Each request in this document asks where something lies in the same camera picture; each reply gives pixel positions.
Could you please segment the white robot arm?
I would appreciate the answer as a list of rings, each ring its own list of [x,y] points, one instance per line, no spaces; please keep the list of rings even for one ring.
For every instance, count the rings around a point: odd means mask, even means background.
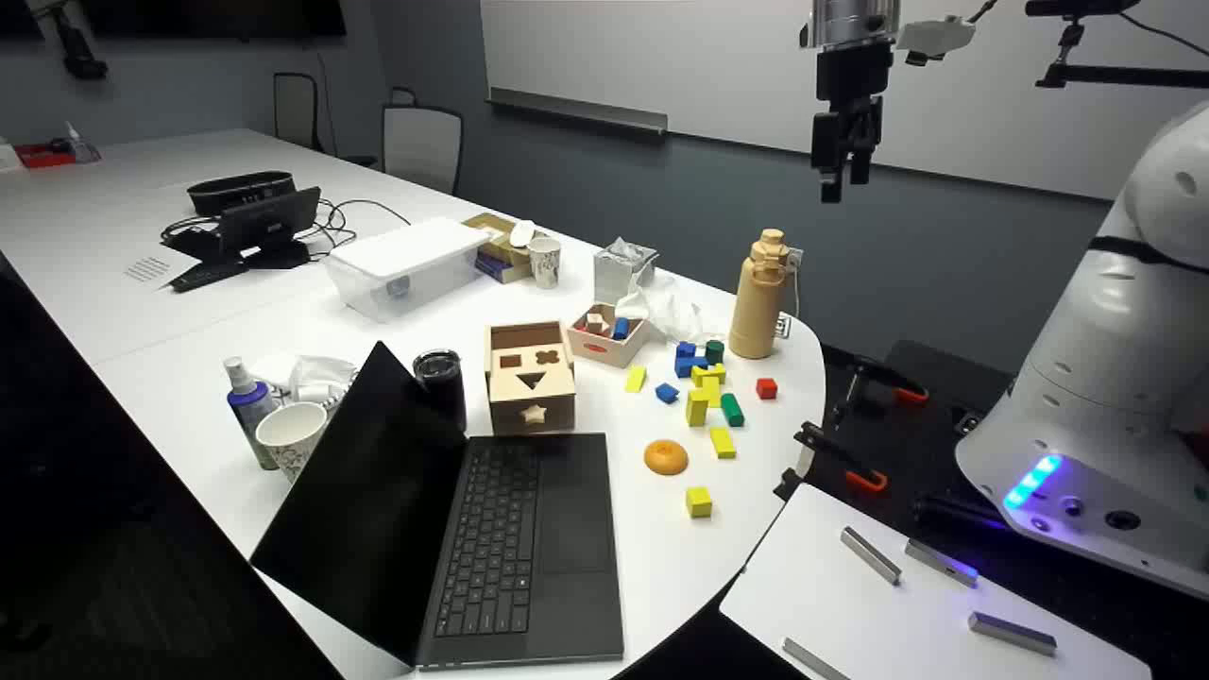
[[[900,0],[810,0],[798,32],[815,51],[810,158],[819,198],[865,186],[880,144],[880,94],[894,62],[944,59],[973,18],[900,25]],[[1206,69],[1070,62],[1079,18],[1123,13],[1136,0],[1023,0],[1023,13],[1060,18],[1043,85],[1123,83],[1199,85]],[[957,467],[1001,522],[1038,544],[1128,569],[1156,584],[1209,593],[1209,110],[1167,120],[1125,175],[1106,219],[1072,266],[1023,367],[957,440]]]

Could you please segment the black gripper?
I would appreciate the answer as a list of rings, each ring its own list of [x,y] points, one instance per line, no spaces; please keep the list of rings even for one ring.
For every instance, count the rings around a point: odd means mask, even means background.
[[[815,96],[825,103],[825,112],[811,120],[811,146],[825,158],[825,202],[841,198],[841,152],[853,152],[850,180],[868,186],[873,146],[880,144],[880,94],[887,85],[887,69],[887,40],[825,50],[815,55]]]

